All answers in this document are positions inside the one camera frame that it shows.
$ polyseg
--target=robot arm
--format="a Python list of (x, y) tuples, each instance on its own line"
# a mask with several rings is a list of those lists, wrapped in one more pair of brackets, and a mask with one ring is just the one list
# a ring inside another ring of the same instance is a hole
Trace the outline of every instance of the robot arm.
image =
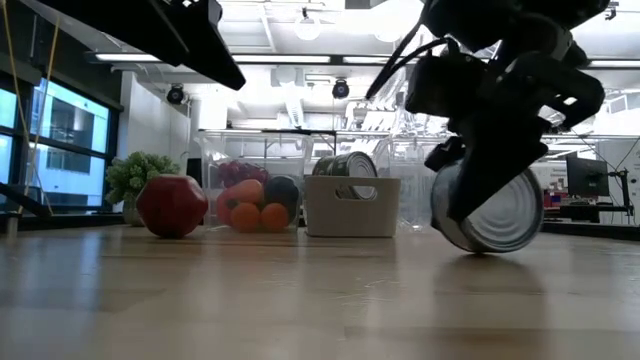
[[(570, 30), (604, 11), (608, 0), (427, 0), (418, 25), (400, 44), (372, 85), (373, 96), (394, 69), (433, 46), (409, 82), (405, 107), (413, 113), (448, 117), (456, 136), (438, 146), (425, 165), (434, 171), (462, 159), (447, 216), (463, 221), (475, 209), (547, 152), (540, 142), (552, 125), (538, 116), (543, 106), (564, 114), (570, 129), (597, 113), (604, 101), (600, 82), (578, 70), (588, 64)], [(420, 25), (439, 40), (395, 60)], [(488, 63), (460, 52), (500, 45)], [(494, 157), (504, 149), (511, 162)]]

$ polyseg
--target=window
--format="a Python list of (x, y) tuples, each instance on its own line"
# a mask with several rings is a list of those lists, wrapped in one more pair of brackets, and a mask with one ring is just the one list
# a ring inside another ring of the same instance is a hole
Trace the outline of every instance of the window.
[(9, 182), (9, 169), (11, 168), (11, 145), (13, 139), (0, 135), (0, 182)]
[(91, 158), (82, 154), (49, 148), (47, 152), (47, 169), (68, 170), (90, 174)]
[[(52, 206), (102, 206), (105, 159), (38, 144), (35, 164)], [(35, 175), (31, 186), (40, 187)]]
[(18, 98), (15, 94), (0, 89), (0, 126), (14, 127)]
[(39, 128), (42, 137), (104, 153), (109, 109), (53, 82), (43, 103), (45, 85), (43, 80), (34, 91), (31, 133)]

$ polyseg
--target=desk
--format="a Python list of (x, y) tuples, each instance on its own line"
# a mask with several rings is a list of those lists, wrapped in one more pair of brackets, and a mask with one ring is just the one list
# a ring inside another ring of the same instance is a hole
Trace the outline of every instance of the desk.
[(592, 223), (600, 223), (601, 212), (627, 212), (627, 208), (612, 205), (564, 205), (544, 209), (545, 218), (586, 220)]
[(0, 244), (2, 359), (637, 359), (637, 243), (437, 233), (181, 241), (109, 227)]

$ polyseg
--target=security camera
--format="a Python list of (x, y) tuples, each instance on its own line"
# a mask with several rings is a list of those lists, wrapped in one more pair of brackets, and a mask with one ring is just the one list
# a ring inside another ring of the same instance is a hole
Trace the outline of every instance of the security camera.
[(189, 96), (184, 92), (184, 85), (171, 85), (171, 90), (167, 93), (167, 101), (172, 105), (183, 105), (189, 101)]
[(332, 94), (334, 99), (344, 99), (349, 96), (349, 85), (347, 85), (347, 80), (336, 80), (336, 84), (333, 85)]

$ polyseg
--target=green plant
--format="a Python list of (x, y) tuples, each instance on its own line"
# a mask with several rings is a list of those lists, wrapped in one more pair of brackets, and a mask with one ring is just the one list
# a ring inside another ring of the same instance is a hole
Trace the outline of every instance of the green plant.
[(168, 156), (134, 152), (126, 160), (114, 159), (107, 169), (107, 181), (112, 187), (107, 201), (135, 201), (147, 181), (160, 174), (177, 174), (180, 167)]

